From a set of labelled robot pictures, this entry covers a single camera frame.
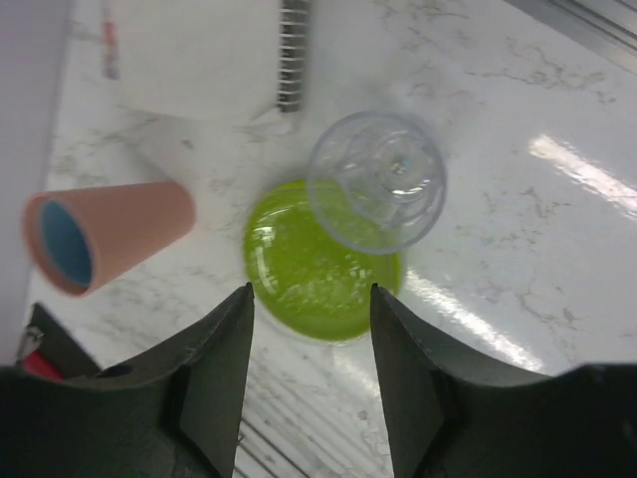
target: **red object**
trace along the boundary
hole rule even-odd
[[[24,369],[39,376],[45,376],[51,380],[64,380],[58,370],[48,363],[42,354],[33,352],[24,360]]]

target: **green plastic dish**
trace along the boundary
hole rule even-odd
[[[357,234],[381,235],[372,221],[352,217],[342,193],[332,190],[333,214]],[[282,184],[259,200],[248,219],[243,254],[248,278],[270,313],[324,341],[366,332],[371,285],[394,294],[400,285],[400,256],[368,254],[332,239],[312,213],[304,180]]]

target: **spiral binding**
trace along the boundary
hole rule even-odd
[[[282,113],[297,112],[303,103],[309,14],[310,0],[282,0],[277,91],[277,105]]]

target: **white paper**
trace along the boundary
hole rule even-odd
[[[246,124],[276,105],[280,0],[114,0],[126,106]]]

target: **marble surface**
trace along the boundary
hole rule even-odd
[[[193,195],[198,223],[82,300],[34,275],[32,300],[104,365],[157,344],[246,280],[250,205],[303,175],[323,130],[392,110],[429,124],[450,178],[440,221],[408,251],[400,299],[524,368],[636,360],[637,78],[501,0],[324,0],[311,31],[298,131],[268,135],[119,106],[102,78],[99,1],[79,1],[48,187],[167,175]],[[312,342],[257,305],[245,419],[246,476],[391,476],[369,337]]]

